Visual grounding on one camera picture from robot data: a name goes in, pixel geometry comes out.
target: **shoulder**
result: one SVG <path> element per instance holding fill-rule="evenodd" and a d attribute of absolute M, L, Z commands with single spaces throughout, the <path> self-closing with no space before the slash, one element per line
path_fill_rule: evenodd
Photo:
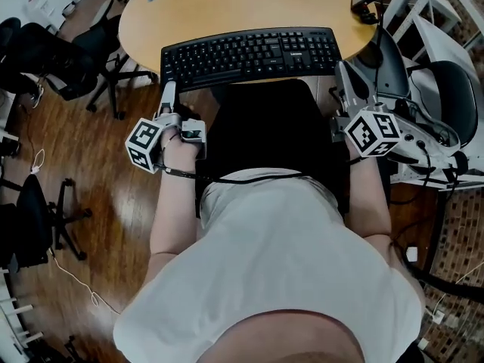
<path fill-rule="evenodd" d="M 372 235 L 364 238 L 378 253 L 385 259 L 388 266 L 398 271 L 410 283 L 417 293 L 420 303 L 422 305 L 422 313 L 425 311 L 425 293 L 420 283 L 413 278 L 411 273 L 407 270 L 403 262 L 395 251 L 395 247 L 391 246 L 392 240 L 388 235 Z"/>

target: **keyboard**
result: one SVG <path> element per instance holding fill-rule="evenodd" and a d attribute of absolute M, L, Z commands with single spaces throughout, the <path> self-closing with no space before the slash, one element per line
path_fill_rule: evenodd
<path fill-rule="evenodd" d="M 180 92 L 291 76 L 332 76 L 341 60 L 329 28 L 271 28 L 225 33 L 161 50 L 162 88 Z"/>

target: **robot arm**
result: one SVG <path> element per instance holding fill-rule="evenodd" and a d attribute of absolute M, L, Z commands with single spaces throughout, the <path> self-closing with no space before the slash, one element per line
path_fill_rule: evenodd
<path fill-rule="evenodd" d="M 163 165 L 160 139 L 163 132 L 170 128 L 179 131 L 183 142 L 200 144 L 197 159 L 206 158 L 205 122 L 197 119 L 183 120 L 178 113 L 174 113 L 175 101 L 176 82 L 168 82 L 153 119 L 140 119 L 126 140 L 125 146 L 131 162 L 150 173 L 155 173 Z"/>
<path fill-rule="evenodd" d="M 342 115 L 333 121 L 334 141 L 340 141 L 346 135 L 362 157 L 385 156 L 391 151 L 393 159 L 399 157 L 402 163 L 427 168 L 423 147 L 430 155 L 432 166 L 457 168 L 453 155 L 460 149 L 460 142 L 450 127 L 429 115 L 417 124 L 391 112 L 385 104 L 378 102 L 374 84 L 348 62 L 337 64 L 336 79 Z M 451 147 L 437 141 L 437 130 L 441 133 L 445 130 L 446 135 L 451 136 Z"/>

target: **armrest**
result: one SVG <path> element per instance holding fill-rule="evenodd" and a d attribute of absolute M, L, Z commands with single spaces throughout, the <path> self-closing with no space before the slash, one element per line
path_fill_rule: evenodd
<path fill-rule="evenodd" d="M 97 26 L 99 23 L 104 22 L 107 19 L 107 14 L 113 7 L 114 0 L 106 0 L 103 5 L 99 8 L 95 18 L 91 22 L 91 28 Z"/>

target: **wooden table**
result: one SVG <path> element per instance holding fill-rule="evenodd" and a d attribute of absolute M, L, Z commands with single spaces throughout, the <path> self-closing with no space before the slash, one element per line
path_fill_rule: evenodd
<path fill-rule="evenodd" d="M 360 24 L 351 14 L 350 1 L 130 0 L 121 16 L 119 39 L 132 59 L 156 73 L 162 47 L 244 29 L 330 27 L 343 59 L 349 59 L 375 33 L 375 26 Z"/>

